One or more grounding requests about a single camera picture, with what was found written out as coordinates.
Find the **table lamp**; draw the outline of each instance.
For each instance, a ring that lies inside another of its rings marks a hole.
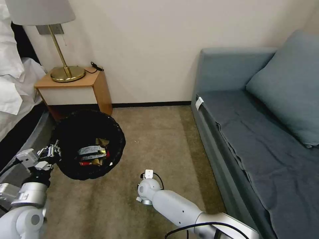
[[[70,82],[85,76],[79,66],[67,66],[50,25],[71,22],[75,19],[68,0],[5,0],[14,24],[37,26],[48,25],[63,67],[56,67],[51,78],[56,82]]]

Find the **baseboard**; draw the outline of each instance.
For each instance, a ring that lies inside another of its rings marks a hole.
[[[182,105],[190,105],[190,103],[191,101],[122,103],[122,104],[112,104],[112,107],[113,108],[128,108],[128,107],[153,107],[153,106],[182,106]]]

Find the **brass lamp base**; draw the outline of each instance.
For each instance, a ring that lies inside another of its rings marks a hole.
[[[51,78],[56,82],[71,82],[85,76],[85,70],[79,66],[57,67],[51,72]]]

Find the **sofa armrest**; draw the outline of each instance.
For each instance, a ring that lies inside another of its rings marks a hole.
[[[198,92],[244,89],[276,50],[274,47],[202,49],[192,100]]]

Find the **electrical outlet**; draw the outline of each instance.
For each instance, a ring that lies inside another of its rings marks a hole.
[[[53,24],[51,25],[53,33],[56,34],[64,34],[61,24]],[[40,35],[50,35],[50,31],[47,25],[37,26],[37,30]]]

